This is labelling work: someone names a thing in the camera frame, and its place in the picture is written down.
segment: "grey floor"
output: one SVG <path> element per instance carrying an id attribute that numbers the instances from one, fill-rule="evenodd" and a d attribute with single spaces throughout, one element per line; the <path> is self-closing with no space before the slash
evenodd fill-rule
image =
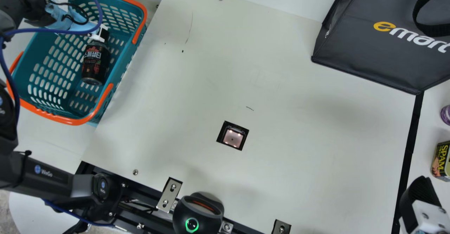
<path id="1" fill-rule="evenodd" d="M 9 211 L 9 192 L 0 190 L 0 234 L 20 234 Z M 92 227 L 87 234 L 117 234 L 119 230 Z"/>

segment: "green light ring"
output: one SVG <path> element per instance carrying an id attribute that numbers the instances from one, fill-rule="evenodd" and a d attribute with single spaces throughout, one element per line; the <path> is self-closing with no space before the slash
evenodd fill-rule
<path id="1" fill-rule="evenodd" d="M 197 227 L 196 227 L 195 229 L 193 229 L 193 230 L 188 228 L 188 223 L 189 223 L 190 220 L 195 220 L 196 223 L 197 223 Z M 198 230 L 198 225 L 199 225 L 199 224 L 198 224 L 198 221 L 197 221 L 196 218 L 191 217 L 191 218 L 188 218 L 188 219 L 186 220 L 185 225 L 186 225 L 186 231 L 187 231 L 187 232 L 189 232 L 189 233 L 194 233 L 194 232 L 196 232 L 196 231 Z"/>

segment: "black can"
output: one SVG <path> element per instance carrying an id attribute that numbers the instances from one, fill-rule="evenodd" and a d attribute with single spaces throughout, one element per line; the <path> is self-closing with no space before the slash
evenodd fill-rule
<path id="1" fill-rule="evenodd" d="M 86 46 L 82 67 L 82 81 L 91 85 L 103 85 L 109 70 L 111 52 L 104 43 L 92 42 Z"/>

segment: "black shopping bag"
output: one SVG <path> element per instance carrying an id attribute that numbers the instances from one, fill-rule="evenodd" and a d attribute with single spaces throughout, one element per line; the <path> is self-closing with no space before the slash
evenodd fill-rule
<path id="1" fill-rule="evenodd" d="M 450 79 L 450 0 L 336 0 L 312 61 L 411 94 Z"/>

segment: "purple can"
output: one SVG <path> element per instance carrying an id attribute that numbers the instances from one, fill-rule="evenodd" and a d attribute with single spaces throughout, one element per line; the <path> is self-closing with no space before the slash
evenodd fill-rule
<path id="1" fill-rule="evenodd" d="M 450 126 L 450 105 L 444 106 L 441 110 L 441 119 L 445 124 Z"/>

